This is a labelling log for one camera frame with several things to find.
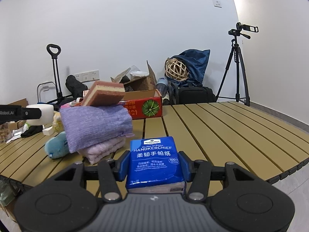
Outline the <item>blue handkerchief tissue pack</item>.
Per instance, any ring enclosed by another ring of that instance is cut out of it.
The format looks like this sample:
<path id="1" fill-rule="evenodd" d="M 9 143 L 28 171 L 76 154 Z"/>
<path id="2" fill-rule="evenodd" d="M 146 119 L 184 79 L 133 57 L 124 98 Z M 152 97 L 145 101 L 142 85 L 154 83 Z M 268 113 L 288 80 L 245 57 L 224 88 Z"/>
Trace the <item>blue handkerchief tissue pack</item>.
<path id="1" fill-rule="evenodd" d="M 129 193 L 184 193 L 186 183 L 173 137 L 130 142 Z"/>

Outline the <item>light pink fluffy towel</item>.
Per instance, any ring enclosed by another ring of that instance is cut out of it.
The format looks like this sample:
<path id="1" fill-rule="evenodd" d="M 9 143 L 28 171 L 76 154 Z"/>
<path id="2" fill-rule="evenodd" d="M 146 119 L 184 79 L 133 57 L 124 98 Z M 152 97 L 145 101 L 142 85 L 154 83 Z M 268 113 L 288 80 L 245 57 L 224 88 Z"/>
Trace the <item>light pink fluffy towel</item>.
<path id="1" fill-rule="evenodd" d="M 86 157 L 86 159 L 91 165 L 94 165 L 102 158 L 108 156 L 109 154 L 112 154 L 113 152 L 123 147 L 125 142 L 126 137 L 116 137 L 90 146 L 88 148 L 80 149 L 77 152 L 81 156 Z"/>

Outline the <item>yellow white plush toy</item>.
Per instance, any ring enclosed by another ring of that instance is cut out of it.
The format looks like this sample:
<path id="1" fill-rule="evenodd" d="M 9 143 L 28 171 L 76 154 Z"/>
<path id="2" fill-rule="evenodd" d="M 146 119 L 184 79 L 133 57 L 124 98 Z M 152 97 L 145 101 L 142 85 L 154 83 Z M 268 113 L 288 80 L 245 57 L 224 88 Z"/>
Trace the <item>yellow white plush toy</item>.
<path id="1" fill-rule="evenodd" d="M 45 126 L 52 124 L 56 132 L 64 131 L 61 115 L 54 111 L 51 104 L 32 104 L 26 107 L 26 123 L 31 126 Z"/>

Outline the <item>purple towel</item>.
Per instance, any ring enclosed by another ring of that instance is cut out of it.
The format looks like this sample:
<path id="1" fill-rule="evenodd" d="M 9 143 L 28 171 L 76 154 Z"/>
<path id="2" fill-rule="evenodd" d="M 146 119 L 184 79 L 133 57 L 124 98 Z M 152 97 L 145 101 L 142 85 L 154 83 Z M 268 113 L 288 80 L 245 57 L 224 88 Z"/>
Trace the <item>purple towel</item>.
<path id="1" fill-rule="evenodd" d="M 132 117 L 121 105 L 60 110 L 70 153 L 132 134 Z"/>

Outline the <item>light blue plush toy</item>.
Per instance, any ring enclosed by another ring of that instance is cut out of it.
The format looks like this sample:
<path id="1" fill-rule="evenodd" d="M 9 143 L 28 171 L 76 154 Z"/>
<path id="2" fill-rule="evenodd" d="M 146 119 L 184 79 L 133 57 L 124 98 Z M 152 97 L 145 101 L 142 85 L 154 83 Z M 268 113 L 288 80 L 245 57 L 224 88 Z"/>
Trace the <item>light blue plush toy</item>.
<path id="1" fill-rule="evenodd" d="M 62 158 L 70 153 L 64 131 L 46 142 L 45 152 L 47 156 L 53 160 Z"/>

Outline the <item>pink brown scrub sponge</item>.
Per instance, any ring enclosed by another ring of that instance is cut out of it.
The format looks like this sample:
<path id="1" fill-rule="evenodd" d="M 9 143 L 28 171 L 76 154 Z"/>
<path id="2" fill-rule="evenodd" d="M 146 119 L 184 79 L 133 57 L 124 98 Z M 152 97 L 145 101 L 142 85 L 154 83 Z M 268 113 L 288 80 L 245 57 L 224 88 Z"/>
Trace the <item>pink brown scrub sponge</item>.
<path id="1" fill-rule="evenodd" d="M 81 106 L 114 106 L 125 96 L 121 83 L 96 81 L 83 97 Z"/>

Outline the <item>black sock on table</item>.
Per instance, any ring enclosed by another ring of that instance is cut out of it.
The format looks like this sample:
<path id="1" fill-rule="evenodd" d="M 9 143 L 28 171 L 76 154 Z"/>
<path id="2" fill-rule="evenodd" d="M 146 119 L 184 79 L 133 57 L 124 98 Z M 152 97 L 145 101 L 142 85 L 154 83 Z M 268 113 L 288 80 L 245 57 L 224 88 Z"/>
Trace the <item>black sock on table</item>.
<path id="1" fill-rule="evenodd" d="M 25 132 L 23 132 L 20 136 L 22 138 L 28 138 L 31 137 L 35 134 L 38 134 L 40 132 L 42 132 L 43 130 L 43 125 L 41 126 L 30 126 Z"/>

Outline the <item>white wedge block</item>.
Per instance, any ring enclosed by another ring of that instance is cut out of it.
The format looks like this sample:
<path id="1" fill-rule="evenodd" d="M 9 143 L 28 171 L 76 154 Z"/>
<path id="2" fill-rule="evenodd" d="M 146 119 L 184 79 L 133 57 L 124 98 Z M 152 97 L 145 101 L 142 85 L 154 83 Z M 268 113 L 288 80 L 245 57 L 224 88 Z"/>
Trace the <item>white wedge block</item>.
<path id="1" fill-rule="evenodd" d="M 54 128 L 51 126 L 43 129 L 42 132 L 45 136 L 51 136 L 52 134 L 54 134 Z"/>

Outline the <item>red cardboard fruit box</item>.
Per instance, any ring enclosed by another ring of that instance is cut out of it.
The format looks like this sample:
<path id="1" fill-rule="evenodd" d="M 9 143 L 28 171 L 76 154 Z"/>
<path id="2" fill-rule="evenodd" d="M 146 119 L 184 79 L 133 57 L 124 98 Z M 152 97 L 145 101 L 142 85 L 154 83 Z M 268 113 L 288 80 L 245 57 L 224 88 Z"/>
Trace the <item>red cardboard fruit box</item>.
<path id="1" fill-rule="evenodd" d="M 162 96 L 157 89 L 126 92 L 119 102 L 133 120 L 162 116 Z"/>

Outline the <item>black suitcase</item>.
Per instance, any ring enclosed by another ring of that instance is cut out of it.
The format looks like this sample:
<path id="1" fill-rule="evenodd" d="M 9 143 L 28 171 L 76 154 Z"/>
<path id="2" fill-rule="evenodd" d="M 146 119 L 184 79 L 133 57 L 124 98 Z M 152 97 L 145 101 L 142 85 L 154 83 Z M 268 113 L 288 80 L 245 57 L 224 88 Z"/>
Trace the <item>black suitcase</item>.
<path id="1" fill-rule="evenodd" d="M 169 85 L 169 97 L 171 105 L 215 103 L 217 98 L 212 89 L 203 86 L 178 86 Z"/>

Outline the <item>woven rattan ball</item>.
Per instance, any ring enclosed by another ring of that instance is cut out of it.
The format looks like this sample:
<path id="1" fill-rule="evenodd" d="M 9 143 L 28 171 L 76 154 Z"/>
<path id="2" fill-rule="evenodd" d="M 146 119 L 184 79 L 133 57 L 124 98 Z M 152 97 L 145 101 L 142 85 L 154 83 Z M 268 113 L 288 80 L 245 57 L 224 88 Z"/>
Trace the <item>woven rattan ball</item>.
<path id="1" fill-rule="evenodd" d="M 177 58 L 168 58 L 165 62 L 165 75 L 176 81 L 184 81 L 188 79 L 188 69 Z"/>

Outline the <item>dark blue cushion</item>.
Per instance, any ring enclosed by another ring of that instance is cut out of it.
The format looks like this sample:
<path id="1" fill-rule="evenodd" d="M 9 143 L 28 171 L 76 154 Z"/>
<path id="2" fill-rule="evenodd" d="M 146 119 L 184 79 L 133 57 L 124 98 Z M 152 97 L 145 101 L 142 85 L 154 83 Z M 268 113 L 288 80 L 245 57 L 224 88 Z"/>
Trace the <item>dark blue cushion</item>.
<path id="1" fill-rule="evenodd" d="M 204 75 L 210 58 L 210 53 L 210 49 L 188 49 L 179 55 L 174 55 L 172 57 L 184 63 L 188 70 L 188 78 L 179 82 L 180 86 L 203 86 Z"/>

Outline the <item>black bag by wall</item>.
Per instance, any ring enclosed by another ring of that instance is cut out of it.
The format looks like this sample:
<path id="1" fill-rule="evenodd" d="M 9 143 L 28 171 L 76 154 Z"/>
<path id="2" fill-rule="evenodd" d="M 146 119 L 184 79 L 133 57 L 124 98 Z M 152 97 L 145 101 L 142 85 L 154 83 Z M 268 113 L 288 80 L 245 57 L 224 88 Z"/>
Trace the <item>black bag by wall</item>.
<path id="1" fill-rule="evenodd" d="M 69 75 L 65 82 L 66 88 L 72 94 L 73 98 L 83 97 L 83 92 L 88 90 L 88 87 L 78 81 L 75 76 Z"/>

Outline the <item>wall power outlet strip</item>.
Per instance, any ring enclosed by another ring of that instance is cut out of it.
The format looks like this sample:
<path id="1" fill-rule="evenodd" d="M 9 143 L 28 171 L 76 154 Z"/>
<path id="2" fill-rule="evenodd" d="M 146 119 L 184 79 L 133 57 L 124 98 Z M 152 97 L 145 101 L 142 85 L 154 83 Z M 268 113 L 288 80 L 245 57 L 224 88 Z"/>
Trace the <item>wall power outlet strip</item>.
<path id="1" fill-rule="evenodd" d="M 74 74 L 74 76 L 81 83 L 97 81 L 99 80 L 99 70 L 81 72 Z"/>

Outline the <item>black camcorder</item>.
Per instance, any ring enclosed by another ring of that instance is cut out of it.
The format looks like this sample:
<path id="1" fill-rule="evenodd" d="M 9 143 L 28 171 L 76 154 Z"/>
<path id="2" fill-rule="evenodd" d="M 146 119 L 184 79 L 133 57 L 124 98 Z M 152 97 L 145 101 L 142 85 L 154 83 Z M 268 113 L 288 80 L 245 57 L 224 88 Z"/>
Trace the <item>black camcorder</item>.
<path id="1" fill-rule="evenodd" d="M 253 32 L 253 33 L 258 33 L 259 28 L 257 26 L 250 26 L 246 24 L 242 24 L 238 22 L 236 24 L 236 29 L 231 29 L 228 31 L 228 34 L 234 37 L 239 37 L 239 36 L 244 36 L 247 39 L 250 39 L 251 36 L 247 34 L 243 34 L 242 31 L 247 31 L 247 32 Z"/>

